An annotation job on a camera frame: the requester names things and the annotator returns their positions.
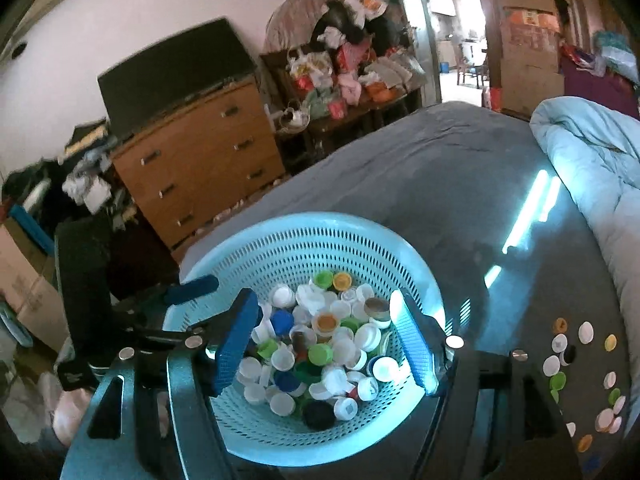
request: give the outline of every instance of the basket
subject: basket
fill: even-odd
[[[165,330],[190,324],[229,308],[243,287],[266,300],[277,283],[307,283],[320,270],[345,270],[354,284],[369,283],[377,296],[389,298],[407,288],[420,309],[444,326],[442,298],[420,255],[401,237],[374,222],[336,213],[302,213],[249,227],[211,250],[186,280],[213,273],[217,292],[174,306]],[[235,383],[212,407],[226,448],[236,456],[268,465],[310,466],[332,462],[366,449],[391,433],[417,406],[424,390],[415,384],[398,336],[390,338],[388,355],[400,367],[399,377],[381,384],[373,402],[360,405],[349,422],[330,430],[311,431],[299,418],[279,417],[267,405],[251,406]]]

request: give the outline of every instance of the door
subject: door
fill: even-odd
[[[438,76],[438,55],[427,0],[402,0],[402,6],[411,26],[410,37],[412,37],[415,57],[429,81],[422,87],[422,105],[430,106],[440,103],[442,96]]]

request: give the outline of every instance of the doorway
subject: doorway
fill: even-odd
[[[436,41],[442,101],[481,106],[489,86],[480,0],[428,0]]]

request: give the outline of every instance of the drawer handle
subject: drawer handle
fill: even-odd
[[[237,144],[235,144],[234,150],[236,150],[236,152],[239,152],[240,150],[244,150],[245,148],[248,148],[253,143],[254,143],[254,138],[249,137],[247,140],[243,140],[242,142],[238,142]]]
[[[259,177],[259,176],[261,176],[262,174],[264,174],[264,168],[260,168],[260,170],[258,170],[258,171],[254,171],[253,173],[249,173],[249,174],[246,176],[246,179],[247,179],[247,180],[252,180],[252,179],[254,179],[254,178],[258,178],[258,177]]]
[[[160,150],[155,150],[153,153],[150,153],[145,158],[141,158],[140,159],[140,165],[141,166],[146,166],[152,160],[154,160],[155,158],[158,158],[160,156],[160,153],[161,153]]]
[[[176,223],[178,224],[178,227],[183,227],[187,222],[190,222],[191,220],[193,220],[193,213],[189,213],[187,216],[181,218]]]
[[[237,106],[232,106],[231,108],[228,108],[227,110],[222,112],[220,115],[223,117],[231,117],[232,115],[237,114],[239,111],[240,108],[238,108]]]
[[[175,189],[175,184],[169,184],[167,187],[165,187],[164,189],[161,189],[160,191],[158,191],[158,196],[160,198],[164,198],[165,196],[167,196],[169,193],[171,193],[173,190]]]

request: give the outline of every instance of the dresser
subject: dresser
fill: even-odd
[[[157,120],[111,159],[170,249],[285,173],[252,77]]]

